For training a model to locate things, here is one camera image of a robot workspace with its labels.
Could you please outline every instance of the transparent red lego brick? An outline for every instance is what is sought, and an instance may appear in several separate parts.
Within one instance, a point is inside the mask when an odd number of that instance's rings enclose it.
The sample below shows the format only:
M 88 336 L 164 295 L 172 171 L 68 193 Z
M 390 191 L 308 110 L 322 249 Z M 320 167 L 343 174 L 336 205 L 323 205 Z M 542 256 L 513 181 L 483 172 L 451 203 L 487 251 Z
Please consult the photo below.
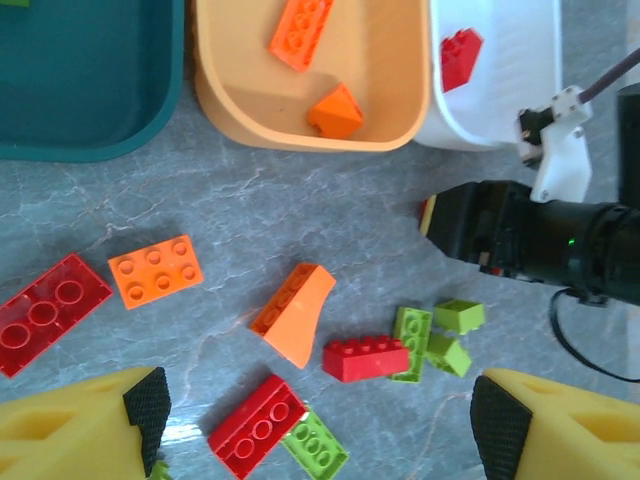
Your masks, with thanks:
M 13 377 L 113 291 L 76 254 L 0 307 L 0 371 Z
M 442 41 L 442 89 L 445 92 L 469 82 L 483 42 L 473 28 L 460 30 Z
M 285 381 L 271 375 L 209 436 L 209 447 L 236 478 L 247 478 L 305 411 Z
M 409 349 L 388 336 L 331 342 L 324 348 L 322 369 L 341 382 L 357 382 L 409 370 Z

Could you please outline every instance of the plastic bin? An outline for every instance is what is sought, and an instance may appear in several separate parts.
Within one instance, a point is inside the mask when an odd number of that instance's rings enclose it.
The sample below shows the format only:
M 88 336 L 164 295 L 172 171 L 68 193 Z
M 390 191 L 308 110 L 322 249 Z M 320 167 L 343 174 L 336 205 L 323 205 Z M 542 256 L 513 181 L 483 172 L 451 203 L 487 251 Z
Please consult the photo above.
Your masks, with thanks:
M 453 150 L 515 144 L 522 108 L 547 105 L 561 88 L 559 0 L 431 0 L 432 101 L 414 140 Z M 440 44 L 458 30 L 483 38 L 468 84 L 443 93 Z
M 196 91 L 209 120 L 237 142 L 286 150 L 388 151 L 411 140 L 431 89 L 427 0 L 335 1 L 305 73 L 267 50 L 285 5 L 194 0 Z M 321 138 L 306 113 L 340 82 L 364 126 L 348 140 Z
M 149 141 L 182 87 L 184 0 L 0 6 L 0 159 L 90 162 Z

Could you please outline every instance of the orange plastic bin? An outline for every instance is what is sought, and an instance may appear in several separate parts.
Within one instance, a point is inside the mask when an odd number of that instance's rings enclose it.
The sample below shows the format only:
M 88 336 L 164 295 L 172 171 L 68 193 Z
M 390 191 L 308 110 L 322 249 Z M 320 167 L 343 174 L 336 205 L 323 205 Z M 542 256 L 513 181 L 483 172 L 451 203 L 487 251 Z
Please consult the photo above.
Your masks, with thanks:
M 431 92 L 427 0 L 334 1 L 304 73 L 268 50 L 287 0 L 193 2 L 196 91 L 209 120 L 231 139 L 382 152 L 407 143 L 422 124 Z M 320 137 L 307 112 L 341 82 L 364 125 L 346 140 Z

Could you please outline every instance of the white plastic bin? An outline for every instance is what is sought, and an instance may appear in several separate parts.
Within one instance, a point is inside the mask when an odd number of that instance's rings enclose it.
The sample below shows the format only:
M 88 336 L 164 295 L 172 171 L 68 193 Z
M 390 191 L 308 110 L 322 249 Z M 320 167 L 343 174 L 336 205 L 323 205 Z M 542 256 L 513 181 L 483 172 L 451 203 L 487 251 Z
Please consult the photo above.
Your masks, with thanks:
M 433 95 L 414 140 L 451 150 L 515 144 L 518 111 L 561 88 L 560 0 L 431 0 L 430 18 Z M 464 28 L 484 44 L 469 83 L 444 93 L 440 44 Z

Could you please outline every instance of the black cable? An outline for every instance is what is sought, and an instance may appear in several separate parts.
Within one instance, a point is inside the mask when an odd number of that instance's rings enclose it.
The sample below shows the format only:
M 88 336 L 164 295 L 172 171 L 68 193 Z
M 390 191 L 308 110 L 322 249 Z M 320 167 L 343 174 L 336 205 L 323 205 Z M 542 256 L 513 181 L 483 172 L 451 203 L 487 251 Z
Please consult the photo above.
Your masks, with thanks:
M 587 103 L 598 96 L 602 91 L 611 86 L 613 82 L 640 63 L 640 48 L 627 55 L 620 63 L 611 67 L 604 75 L 594 82 L 589 88 L 578 94 L 581 103 Z
M 616 375 L 604 368 L 596 365 L 591 360 L 587 359 L 584 355 L 582 355 L 576 348 L 569 343 L 567 337 L 565 337 L 562 329 L 560 328 L 560 322 L 558 320 L 558 299 L 562 295 L 571 295 L 574 292 L 571 288 L 565 288 L 564 290 L 560 290 L 553 294 L 551 297 L 551 301 L 549 302 L 549 322 L 551 323 L 551 329 L 553 330 L 553 335 L 556 337 L 556 340 L 562 345 L 562 347 L 571 354 L 573 358 L 578 360 L 584 366 L 595 370 L 596 372 L 600 372 L 609 377 L 615 378 L 617 380 L 622 380 L 623 382 L 629 383 L 640 383 L 640 378 L 628 378 L 622 377 L 620 375 Z

